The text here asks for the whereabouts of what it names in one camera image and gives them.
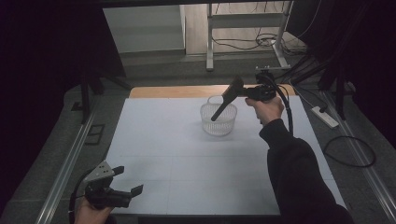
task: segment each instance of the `hand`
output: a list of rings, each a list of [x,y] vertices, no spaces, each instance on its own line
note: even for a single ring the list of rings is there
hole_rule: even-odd
[[[106,207],[98,210],[84,197],[79,205],[76,224],[105,224],[107,217],[114,208]]]
[[[262,121],[263,125],[266,125],[274,119],[280,119],[285,107],[282,105],[282,100],[279,97],[274,97],[266,102],[246,98],[245,102],[247,105],[254,107],[257,118]]]

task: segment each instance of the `white tabletop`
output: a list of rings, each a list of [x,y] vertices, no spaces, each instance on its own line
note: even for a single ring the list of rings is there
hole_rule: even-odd
[[[127,99],[108,151],[111,167],[125,172],[111,187],[128,191],[144,184],[128,208],[136,215],[279,215],[267,171],[268,145],[244,98],[233,131],[204,132],[200,107],[207,98]],[[336,201],[345,206],[298,96],[290,97],[294,135],[315,151],[320,172]],[[286,112],[282,115],[288,127]]]

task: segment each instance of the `table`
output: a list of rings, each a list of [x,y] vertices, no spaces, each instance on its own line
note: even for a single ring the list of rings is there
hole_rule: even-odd
[[[125,166],[124,174],[114,178],[114,189],[145,187],[129,208],[116,208],[114,213],[140,217],[279,215],[266,169],[268,146],[258,136],[261,125],[244,98],[233,102],[238,115],[230,134],[214,137],[201,129],[199,107],[208,96],[220,95],[226,87],[131,91],[106,161],[111,167]],[[293,116],[298,118],[294,120],[295,136],[314,149],[325,183],[336,201],[345,206],[300,98],[290,86],[286,88]]]

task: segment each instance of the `white wire basket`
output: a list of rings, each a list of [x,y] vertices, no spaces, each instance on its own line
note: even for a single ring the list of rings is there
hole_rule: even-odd
[[[219,109],[221,104],[210,103],[211,96],[207,99],[207,103],[201,106],[202,127],[205,132],[214,136],[224,136],[233,130],[233,124],[237,114],[237,108],[233,104],[229,104],[221,112],[216,121],[211,118]]]

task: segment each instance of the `wooden edge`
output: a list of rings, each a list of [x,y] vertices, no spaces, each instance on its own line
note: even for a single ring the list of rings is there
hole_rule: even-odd
[[[245,85],[245,87],[255,87],[257,85]],[[289,84],[282,84],[280,88],[286,95],[295,95],[293,87]],[[172,86],[172,87],[135,87],[131,90],[129,98],[198,98],[213,95],[222,95],[227,90],[228,85],[215,86]]]

